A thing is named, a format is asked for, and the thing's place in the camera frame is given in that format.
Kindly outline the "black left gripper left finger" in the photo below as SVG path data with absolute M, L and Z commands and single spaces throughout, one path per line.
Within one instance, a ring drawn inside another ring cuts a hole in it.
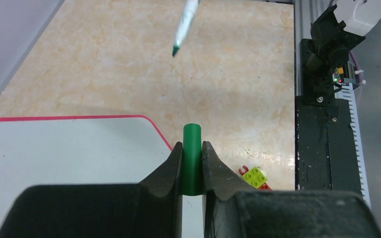
M 166 161 L 139 182 L 139 238 L 182 236 L 182 160 L 183 144 L 177 142 Z

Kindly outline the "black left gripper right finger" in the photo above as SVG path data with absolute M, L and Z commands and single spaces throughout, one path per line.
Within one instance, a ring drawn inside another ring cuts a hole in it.
M 205 238 L 246 238 L 240 199 L 235 194 L 253 187 L 221 161 L 209 141 L 202 143 Z

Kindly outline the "green marker cap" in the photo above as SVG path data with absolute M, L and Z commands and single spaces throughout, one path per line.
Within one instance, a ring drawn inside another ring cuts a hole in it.
M 182 193 L 187 196 L 202 194 L 202 140 L 201 126 L 189 123 L 184 126 Z

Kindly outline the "pink-framed whiteboard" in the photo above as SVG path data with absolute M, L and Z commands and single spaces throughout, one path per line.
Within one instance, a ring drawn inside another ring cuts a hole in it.
M 136 183 L 171 149 L 141 115 L 0 118 L 0 227 L 30 186 Z

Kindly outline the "green white marker pen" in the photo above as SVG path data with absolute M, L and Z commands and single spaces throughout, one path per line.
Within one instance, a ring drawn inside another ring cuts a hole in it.
M 187 37 L 188 31 L 192 25 L 197 12 L 199 0 L 187 0 L 183 9 L 182 17 L 177 27 L 175 41 L 173 44 L 172 57 L 175 57 L 181 48 L 182 43 Z

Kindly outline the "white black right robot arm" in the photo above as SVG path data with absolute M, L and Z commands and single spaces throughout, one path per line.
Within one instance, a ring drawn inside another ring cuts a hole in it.
M 381 19 L 381 0 L 338 0 L 315 20 L 311 38 L 301 40 L 302 99 L 305 105 L 330 107 L 341 80 L 335 70 Z

